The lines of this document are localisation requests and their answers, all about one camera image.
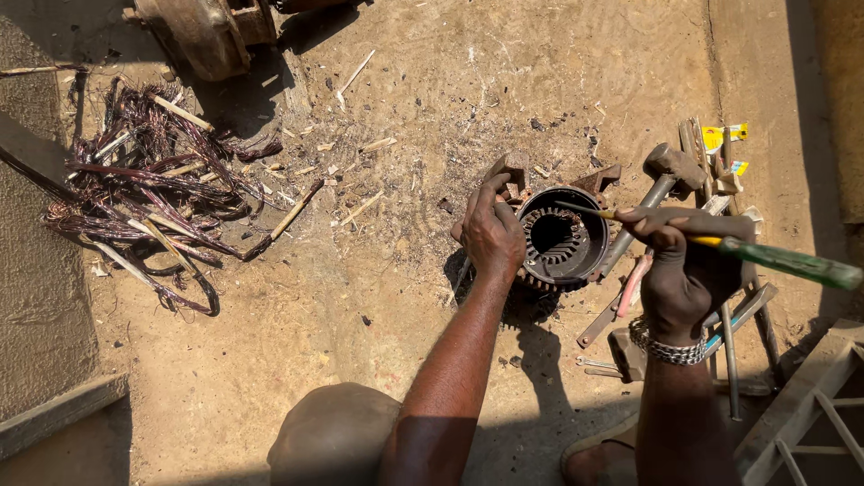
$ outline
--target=knee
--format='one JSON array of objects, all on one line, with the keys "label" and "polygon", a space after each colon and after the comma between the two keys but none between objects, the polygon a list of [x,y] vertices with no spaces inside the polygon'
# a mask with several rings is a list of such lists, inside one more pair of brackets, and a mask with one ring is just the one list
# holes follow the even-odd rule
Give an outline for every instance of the knee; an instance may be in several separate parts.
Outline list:
[{"label": "knee", "polygon": [[270,482],[374,484],[399,407],[357,383],[312,390],[288,412],[270,448]]}]

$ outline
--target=chain bracelet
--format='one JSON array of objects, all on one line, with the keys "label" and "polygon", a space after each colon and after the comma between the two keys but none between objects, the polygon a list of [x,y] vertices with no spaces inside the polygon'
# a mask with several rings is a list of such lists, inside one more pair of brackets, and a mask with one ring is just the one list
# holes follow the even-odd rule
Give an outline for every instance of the chain bracelet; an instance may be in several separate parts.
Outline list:
[{"label": "chain bracelet", "polygon": [[693,346],[669,346],[668,344],[657,342],[651,337],[648,330],[648,320],[645,315],[636,317],[630,321],[630,340],[645,352],[668,363],[690,366],[705,359],[704,330],[699,335],[699,342]]}]

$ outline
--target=screwdriver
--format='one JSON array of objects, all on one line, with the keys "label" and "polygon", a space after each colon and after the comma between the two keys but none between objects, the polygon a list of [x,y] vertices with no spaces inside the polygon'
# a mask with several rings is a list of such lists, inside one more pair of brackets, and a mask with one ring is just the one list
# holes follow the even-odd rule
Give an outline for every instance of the screwdriver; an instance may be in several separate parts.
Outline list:
[{"label": "screwdriver", "polygon": [[[606,220],[618,220],[614,211],[598,211],[565,201],[556,201],[556,203],[574,211],[596,214]],[[858,288],[864,278],[864,271],[857,266],[807,253],[793,252],[776,246],[747,243],[734,236],[718,238],[716,236],[688,235],[687,240],[716,248],[721,254],[766,266],[778,272],[806,278],[828,287],[852,291]]]}]

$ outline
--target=forearm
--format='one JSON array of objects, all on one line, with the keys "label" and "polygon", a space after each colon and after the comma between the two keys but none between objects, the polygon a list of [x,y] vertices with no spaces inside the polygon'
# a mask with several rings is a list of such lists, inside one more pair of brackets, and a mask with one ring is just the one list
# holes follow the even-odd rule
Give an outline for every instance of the forearm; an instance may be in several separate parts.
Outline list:
[{"label": "forearm", "polygon": [[680,366],[649,356],[636,468],[643,486],[740,484],[705,361]]},{"label": "forearm", "polygon": [[381,484],[457,483],[486,393],[510,287],[479,279],[417,373],[381,462]]}]

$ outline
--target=hand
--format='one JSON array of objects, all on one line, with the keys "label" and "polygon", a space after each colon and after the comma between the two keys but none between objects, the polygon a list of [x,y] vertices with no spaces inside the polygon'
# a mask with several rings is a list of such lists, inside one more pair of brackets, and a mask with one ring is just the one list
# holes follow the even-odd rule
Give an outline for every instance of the hand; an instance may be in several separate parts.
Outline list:
[{"label": "hand", "polygon": [[670,346],[691,346],[702,321],[753,274],[753,264],[687,241],[685,234],[734,236],[753,243],[746,216],[712,216],[701,209],[619,209],[624,229],[654,249],[654,264],[642,280],[642,304],[654,338]]},{"label": "hand", "polygon": [[477,277],[511,283],[525,260],[525,233],[505,202],[510,174],[499,174],[468,198],[465,217],[450,234],[465,247]]}]

